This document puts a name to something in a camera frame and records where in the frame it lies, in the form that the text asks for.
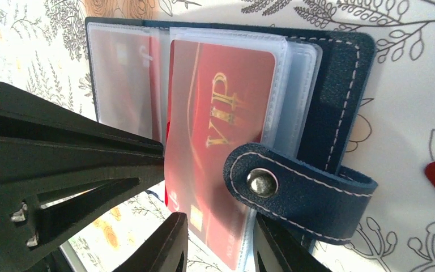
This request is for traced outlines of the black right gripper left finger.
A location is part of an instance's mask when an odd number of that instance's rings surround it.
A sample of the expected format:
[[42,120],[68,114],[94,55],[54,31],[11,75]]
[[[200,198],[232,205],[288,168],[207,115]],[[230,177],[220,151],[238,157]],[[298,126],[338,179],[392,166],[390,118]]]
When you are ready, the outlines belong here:
[[115,272],[186,271],[187,215],[173,212]]

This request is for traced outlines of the red VIP card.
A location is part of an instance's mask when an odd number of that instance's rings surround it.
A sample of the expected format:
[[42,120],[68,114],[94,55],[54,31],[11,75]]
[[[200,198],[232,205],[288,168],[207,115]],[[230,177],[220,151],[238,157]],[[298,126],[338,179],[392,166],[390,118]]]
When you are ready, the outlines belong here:
[[170,211],[231,270],[248,209],[228,191],[223,168],[238,146],[259,142],[276,65],[267,51],[173,40],[165,187]]

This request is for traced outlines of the navy blue card holder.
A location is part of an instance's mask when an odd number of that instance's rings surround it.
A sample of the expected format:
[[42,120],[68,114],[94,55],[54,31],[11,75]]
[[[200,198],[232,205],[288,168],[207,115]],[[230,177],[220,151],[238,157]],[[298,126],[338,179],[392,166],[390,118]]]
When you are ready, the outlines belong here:
[[238,201],[280,223],[310,254],[316,241],[348,244],[377,188],[370,177],[342,166],[374,57],[373,39],[365,33],[253,25],[183,26],[278,34],[324,50],[297,154],[249,143],[231,153],[223,171]]

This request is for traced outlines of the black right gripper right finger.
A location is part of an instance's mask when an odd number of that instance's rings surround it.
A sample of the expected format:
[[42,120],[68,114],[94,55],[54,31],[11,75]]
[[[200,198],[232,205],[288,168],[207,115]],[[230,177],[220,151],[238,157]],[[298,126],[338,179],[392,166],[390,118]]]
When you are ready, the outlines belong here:
[[257,214],[253,231],[255,269],[259,272],[326,272],[315,259],[278,222]]

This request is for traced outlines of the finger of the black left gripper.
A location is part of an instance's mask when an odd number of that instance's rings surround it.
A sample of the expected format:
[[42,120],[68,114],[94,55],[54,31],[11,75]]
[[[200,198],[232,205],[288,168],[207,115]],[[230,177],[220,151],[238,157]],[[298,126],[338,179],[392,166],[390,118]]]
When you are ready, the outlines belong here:
[[0,271],[25,271],[164,178],[159,142],[118,148],[0,137]]
[[158,141],[100,124],[4,82],[0,82],[0,137],[163,155]]

